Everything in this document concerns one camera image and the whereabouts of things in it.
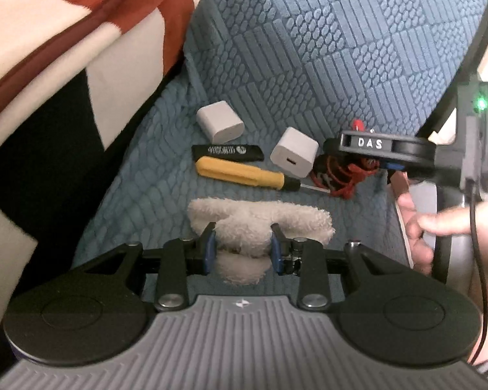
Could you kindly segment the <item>black metal frame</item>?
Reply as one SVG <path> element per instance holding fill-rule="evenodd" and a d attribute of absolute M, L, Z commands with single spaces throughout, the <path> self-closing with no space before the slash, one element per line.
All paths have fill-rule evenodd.
<path fill-rule="evenodd" d="M 476 72 L 488 49 L 488 4 L 482 14 L 479 27 L 472 39 L 463 61 L 452 78 L 451 84 L 441 96 L 435 110 L 427 118 L 416 136 L 428 138 L 433 132 L 438 132 L 447 122 L 456 107 L 457 85 L 465 82 L 469 76 Z"/>

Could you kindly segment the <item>blue textured sofa cushion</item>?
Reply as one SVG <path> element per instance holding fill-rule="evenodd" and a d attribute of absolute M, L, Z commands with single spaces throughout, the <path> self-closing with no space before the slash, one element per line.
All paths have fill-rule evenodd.
<path fill-rule="evenodd" d="M 225 101 L 242 141 L 270 154 L 295 128 L 318 142 L 355 119 L 414 136 L 447 91 L 488 0 L 200 0 L 184 46 L 186 66 L 161 93 L 120 172 L 84 231 L 75 264 L 128 241 L 159 247 L 189 235 L 198 197 L 282 200 L 328 210 L 340 249 L 359 240 L 403 262 L 405 249 L 385 173 L 352 199 L 279 193 L 197 175 L 191 148 L 206 137 L 197 110 Z"/>

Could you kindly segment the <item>white charger cube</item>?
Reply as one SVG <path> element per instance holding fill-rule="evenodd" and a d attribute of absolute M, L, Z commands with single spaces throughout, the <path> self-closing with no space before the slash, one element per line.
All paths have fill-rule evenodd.
<path fill-rule="evenodd" d="M 270 154 L 270 161 L 292 176 L 306 178 L 319 150 L 315 139 L 288 127 Z"/>

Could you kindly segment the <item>yellow handled screwdriver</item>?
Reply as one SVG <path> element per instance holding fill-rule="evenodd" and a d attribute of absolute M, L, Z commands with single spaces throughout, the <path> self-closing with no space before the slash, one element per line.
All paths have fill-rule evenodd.
<path fill-rule="evenodd" d="M 286 176 L 280 172 L 261 169 L 254 165 L 232 162 L 212 157 L 201 157 L 196 162 L 196 170 L 200 176 L 213 180 L 222 180 L 243 186 L 275 189 L 283 192 L 298 192 L 307 189 L 329 195 L 325 188 L 302 183 L 299 179 Z"/>

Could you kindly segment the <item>white fluffy cloth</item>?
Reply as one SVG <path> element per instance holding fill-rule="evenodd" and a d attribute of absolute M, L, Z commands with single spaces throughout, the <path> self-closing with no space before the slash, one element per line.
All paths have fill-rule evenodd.
<path fill-rule="evenodd" d="M 215 224 L 216 271 L 227 283 L 258 283 L 272 261 L 272 230 L 277 224 L 288 238 L 308 238 L 323 245 L 334 233 L 327 210 L 283 201 L 234 201 L 198 198 L 187 207 L 192 230 L 198 234 Z"/>

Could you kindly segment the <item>red white black blanket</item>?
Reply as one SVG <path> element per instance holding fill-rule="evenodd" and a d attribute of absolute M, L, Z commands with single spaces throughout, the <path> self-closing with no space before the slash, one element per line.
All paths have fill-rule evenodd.
<path fill-rule="evenodd" d="M 10 298 L 70 268 L 199 0 L 0 0 L 0 374 Z"/>

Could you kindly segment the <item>red black figurine toy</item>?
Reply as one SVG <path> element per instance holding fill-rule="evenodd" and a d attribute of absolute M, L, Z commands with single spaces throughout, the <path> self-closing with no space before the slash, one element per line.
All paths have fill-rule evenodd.
<path fill-rule="evenodd" d="M 330 192 L 331 196 L 351 199 L 356 186 L 375 175 L 380 162 L 362 158 L 355 154 L 340 152 L 339 138 L 328 138 L 323 145 L 323 153 L 316 157 L 310 179 L 319 189 Z"/>

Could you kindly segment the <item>white charger block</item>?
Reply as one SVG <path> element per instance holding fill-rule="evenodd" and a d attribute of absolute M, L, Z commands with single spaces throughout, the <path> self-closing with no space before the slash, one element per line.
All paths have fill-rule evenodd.
<path fill-rule="evenodd" d="M 212 144 L 233 141 L 245 130 L 243 120 L 224 100 L 199 108 L 197 123 Z"/>

